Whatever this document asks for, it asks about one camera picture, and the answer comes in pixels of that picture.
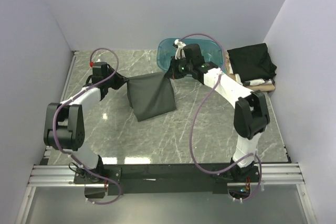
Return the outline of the grey t shirt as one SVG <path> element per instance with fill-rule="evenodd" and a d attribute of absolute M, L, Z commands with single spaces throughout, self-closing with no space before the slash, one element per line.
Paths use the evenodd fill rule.
<path fill-rule="evenodd" d="M 127 97 L 139 122 L 176 110 L 174 89 L 163 72 L 130 77 Z"/>

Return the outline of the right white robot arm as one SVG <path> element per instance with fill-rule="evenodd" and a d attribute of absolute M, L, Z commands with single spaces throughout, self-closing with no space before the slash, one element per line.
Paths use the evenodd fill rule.
<path fill-rule="evenodd" d="M 166 77 L 181 79 L 191 76 L 209 87 L 211 92 L 220 94 L 234 108 L 234 129 L 238 134 L 232 163 L 221 170 L 206 170 L 196 163 L 195 166 L 209 175 L 220 175 L 230 171 L 232 179 L 241 182 L 259 159 L 256 151 L 258 141 L 270 122 L 265 95 L 238 84 L 213 62 L 206 62 L 198 44 L 186 45 L 180 40 L 173 44 L 176 49 L 171 58 Z"/>

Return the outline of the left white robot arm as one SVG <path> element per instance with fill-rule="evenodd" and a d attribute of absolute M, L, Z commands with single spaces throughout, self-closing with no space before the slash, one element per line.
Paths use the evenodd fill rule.
<path fill-rule="evenodd" d="M 76 167 L 74 172 L 77 177 L 94 184 L 106 179 L 101 156 L 84 143 L 84 117 L 105 98 L 109 89 L 118 90 L 128 81 L 108 63 L 94 63 L 92 75 L 77 94 L 47 106 L 44 143 L 73 159 L 70 165 Z"/>

